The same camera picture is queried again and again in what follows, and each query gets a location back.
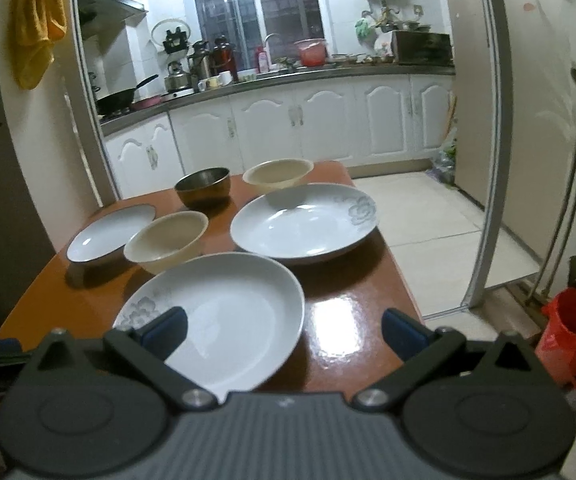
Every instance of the white plate with floral pattern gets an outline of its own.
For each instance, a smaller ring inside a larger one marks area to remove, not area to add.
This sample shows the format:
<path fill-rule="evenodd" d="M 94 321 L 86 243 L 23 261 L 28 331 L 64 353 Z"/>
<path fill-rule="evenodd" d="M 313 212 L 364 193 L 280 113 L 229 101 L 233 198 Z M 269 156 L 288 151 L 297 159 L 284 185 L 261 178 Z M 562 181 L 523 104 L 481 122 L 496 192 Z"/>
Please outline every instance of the white plate with floral pattern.
<path fill-rule="evenodd" d="M 173 306 L 185 310 L 188 334 L 165 363 L 220 402 L 230 391 L 252 390 L 281 367 L 305 315 L 303 289 L 282 264 L 218 253 L 156 275 L 124 304 L 113 326 L 140 328 Z"/>
<path fill-rule="evenodd" d="M 299 264 L 349 251 L 376 226 L 374 201 L 356 187 L 305 184 L 252 200 L 234 217 L 230 236 L 245 251 Z"/>

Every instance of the range hood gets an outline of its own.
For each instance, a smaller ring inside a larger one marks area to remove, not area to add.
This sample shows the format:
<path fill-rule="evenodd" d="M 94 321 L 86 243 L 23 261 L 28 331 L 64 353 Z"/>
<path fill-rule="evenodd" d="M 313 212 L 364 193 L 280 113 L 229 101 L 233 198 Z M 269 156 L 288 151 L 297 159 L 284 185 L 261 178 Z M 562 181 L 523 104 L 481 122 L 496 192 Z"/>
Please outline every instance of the range hood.
<path fill-rule="evenodd" d="M 79 25 L 84 40 L 125 21 L 146 8 L 135 0 L 77 0 Z"/>

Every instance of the white cabinet door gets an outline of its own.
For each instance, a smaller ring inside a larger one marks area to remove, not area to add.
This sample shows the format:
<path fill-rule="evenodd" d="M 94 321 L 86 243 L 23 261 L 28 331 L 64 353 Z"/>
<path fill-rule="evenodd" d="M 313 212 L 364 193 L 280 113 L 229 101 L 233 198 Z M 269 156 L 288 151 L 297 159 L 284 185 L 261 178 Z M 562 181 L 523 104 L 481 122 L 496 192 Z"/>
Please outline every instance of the white cabinet door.
<path fill-rule="evenodd" d="M 414 158 L 410 80 L 407 75 L 362 77 L 355 85 L 361 163 Z"/>
<path fill-rule="evenodd" d="M 417 151 L 434 156 L 443 142 L 452 95 L 452 76 L 410 76 Z"/>
<path fill-rule="evenodd" d="M 161 114 L 104 141 L 121 198 L 173 187 L 183 169 L 167 114 Z"/>
<path fill-rule="evenodd" d="M 145 140 L 148 143 L 149 163 L 153 174 L 151 177 L 153 191 L 171 189 L 184 176 L 179 151 L 170 126 L 167 114 L 161 114 L 143 123 Z"/>
<path fill-rule="evenodd" d="M 300 158 L 292 85 L 230 96 L 244 169 L 275 158 Z"/>
<path fill-rule="evenodd" d="M 215 166 L 242 173 L 228 98 L 177 108 L 170 112 L 170 120 L 186 173 Z"/>
<path fill-rule="evenodd" d="M 295 86 L 294 99 L 303 156 L 358 164 L 361 139 L 353 85 L 347 79 L 303 83 Z"/>

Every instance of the yellow towel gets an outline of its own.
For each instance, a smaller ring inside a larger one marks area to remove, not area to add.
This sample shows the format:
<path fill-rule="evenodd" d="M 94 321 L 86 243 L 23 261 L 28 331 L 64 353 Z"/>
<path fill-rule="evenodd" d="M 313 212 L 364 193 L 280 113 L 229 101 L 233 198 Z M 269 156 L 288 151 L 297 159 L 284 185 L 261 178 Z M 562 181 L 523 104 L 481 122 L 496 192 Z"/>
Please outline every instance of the yellow towel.
<path fill-rule="evenodd" d="M 54 60 L 52 47 L 66 35 L 63 0 L 13 0 L 12 57 L 15 79 L 35 88 Z"/>

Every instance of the table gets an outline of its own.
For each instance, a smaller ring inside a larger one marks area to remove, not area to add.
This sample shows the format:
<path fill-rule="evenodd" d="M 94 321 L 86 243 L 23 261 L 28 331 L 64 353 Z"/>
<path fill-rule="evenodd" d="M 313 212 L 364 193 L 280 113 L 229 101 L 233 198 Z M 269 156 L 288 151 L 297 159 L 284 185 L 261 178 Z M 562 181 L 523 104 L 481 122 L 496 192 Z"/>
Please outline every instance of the table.
<path fill-rule="evenodd" d="M 308 180 L 352 185 L 343 165 L 332 161 L 316 163 Z M 226 206 L 208 212 L 206 253 L 235 248 L 230 222 L 255 196 L 241 175 L 232 177 L 230 195 Z M 174 190 L 164 190 L 119 200 L 90 221 L 140 203 L 155 206 L 158 217 L 185 208 Z M 349 398 L 401 366 L 381 338 L 381 315 L 395 307 L 419 317 L 381 232 L 375 230 L 334 260 L 292 270 L 306 296 L 304 331 L 291 357 L 262 390 L 341 391 Z M 21 297 L 2 325 L 0 338 L 16 337 L 24 349 L 33 349 L 54 327 L 66 328 L 77 338 L 99 337 L 110 329 L 124 302 L 150 278 L 125 261 L 83 270 L 69 263 L 64 249 Z"/>

